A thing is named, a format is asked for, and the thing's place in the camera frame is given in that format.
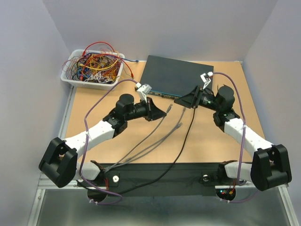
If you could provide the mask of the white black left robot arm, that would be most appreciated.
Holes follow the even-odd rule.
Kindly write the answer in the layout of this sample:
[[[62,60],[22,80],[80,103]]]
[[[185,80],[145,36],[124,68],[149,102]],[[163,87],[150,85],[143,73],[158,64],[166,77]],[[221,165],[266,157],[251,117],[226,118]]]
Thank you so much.
[[[39,170],[57,187],[62,188],[72,180],[87,179],[98,186],[104,182],[103,170],[96,162],[80,163],[87,151],[98,144],[115,138],[126,128],[130,120],[144,118],[155,121],[166,116],[166,113],[155,106],[147,97],[134,103],[134,97],[123,94],[107,116],[93,127],[73,137],[52,139],[39,163]]]

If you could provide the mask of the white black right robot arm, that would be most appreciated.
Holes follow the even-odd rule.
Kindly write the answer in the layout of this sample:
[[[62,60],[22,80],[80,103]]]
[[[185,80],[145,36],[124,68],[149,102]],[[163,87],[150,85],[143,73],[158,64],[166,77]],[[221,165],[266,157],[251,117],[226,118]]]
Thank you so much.
[[[214,111],[213,119],[222,132],[241,144],[252,163],[224,161],[216,172],[217,180],[226,184],[232,179],[251,182],[260,191],[288,184],[292,180],[288,151],[283,145],[275,145],[244,125],[243,119],[233,110],[234,91],[222,86],[214,94],[209,88],[196,86],[189,94],[174,100],[186,108],[202,106]]]

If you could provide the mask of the teal network switch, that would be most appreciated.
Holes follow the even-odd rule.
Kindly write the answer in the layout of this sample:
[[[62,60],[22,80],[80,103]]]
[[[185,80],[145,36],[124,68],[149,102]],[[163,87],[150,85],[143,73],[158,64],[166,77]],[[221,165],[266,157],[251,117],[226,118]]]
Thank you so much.
[[[213,70],[212,65],[149,55],[139,82],[151,86],[150,95],[175,99],[203,86],[200,76]]]

